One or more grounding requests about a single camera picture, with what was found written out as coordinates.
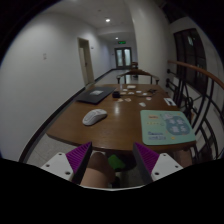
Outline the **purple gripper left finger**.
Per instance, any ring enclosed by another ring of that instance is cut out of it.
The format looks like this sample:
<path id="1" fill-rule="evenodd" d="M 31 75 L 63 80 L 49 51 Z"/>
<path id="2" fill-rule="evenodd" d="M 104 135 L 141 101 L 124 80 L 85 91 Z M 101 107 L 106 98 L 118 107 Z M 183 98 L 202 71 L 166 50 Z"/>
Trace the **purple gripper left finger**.
<path id="1" fill-rule="evenodd" d="M 42 169 L 65 180 L 80 184 L 92 153 L 92 143 L 85 143 L 68 153 L 59 152 Z"/>

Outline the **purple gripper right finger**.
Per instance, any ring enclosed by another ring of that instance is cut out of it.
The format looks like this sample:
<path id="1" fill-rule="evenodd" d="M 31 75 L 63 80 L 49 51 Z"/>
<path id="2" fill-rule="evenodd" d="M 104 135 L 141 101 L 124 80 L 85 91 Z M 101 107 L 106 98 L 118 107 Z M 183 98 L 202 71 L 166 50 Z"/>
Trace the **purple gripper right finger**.
<path id="1" fill-rule="evenodd" d="M 133 144 L 133 154 L 145 185 L 182 169 L 167 153 L 158 154 L 140 143 Z"/>

